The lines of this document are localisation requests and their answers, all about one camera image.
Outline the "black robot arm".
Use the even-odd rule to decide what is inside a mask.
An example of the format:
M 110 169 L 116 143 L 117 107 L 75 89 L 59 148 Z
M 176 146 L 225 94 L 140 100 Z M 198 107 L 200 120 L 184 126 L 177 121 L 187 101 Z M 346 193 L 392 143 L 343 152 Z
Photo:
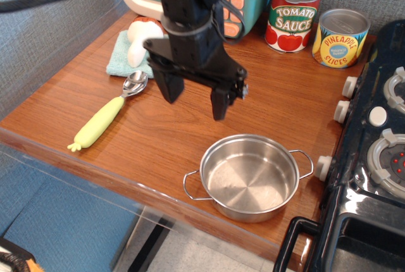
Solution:
M 224 48 L 226 0 L 161 0 L 164 39 L 147 39 L 148 64 L 166 101 L 173 103 L 184 90 L 184 80 L 211 88 L 213 118 L 223 120 L 236 98 L 244 98 L 247 70 Z

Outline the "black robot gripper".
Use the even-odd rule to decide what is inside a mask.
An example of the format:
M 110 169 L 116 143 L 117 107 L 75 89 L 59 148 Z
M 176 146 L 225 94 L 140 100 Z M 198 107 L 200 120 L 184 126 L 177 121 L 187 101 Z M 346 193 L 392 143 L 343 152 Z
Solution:
M 143 46 L 149 52 L 148 63 L 164 99 L 173 104 L 191 80 L 211 89 L 215 121 L 225 119 L 229 100 L 245 98 L 247 70 L 232 59 L 224 48 L 224 26 L 218 20 L 200 25 L 181 26 L 164 22 L 168 34 L 151 38 Z

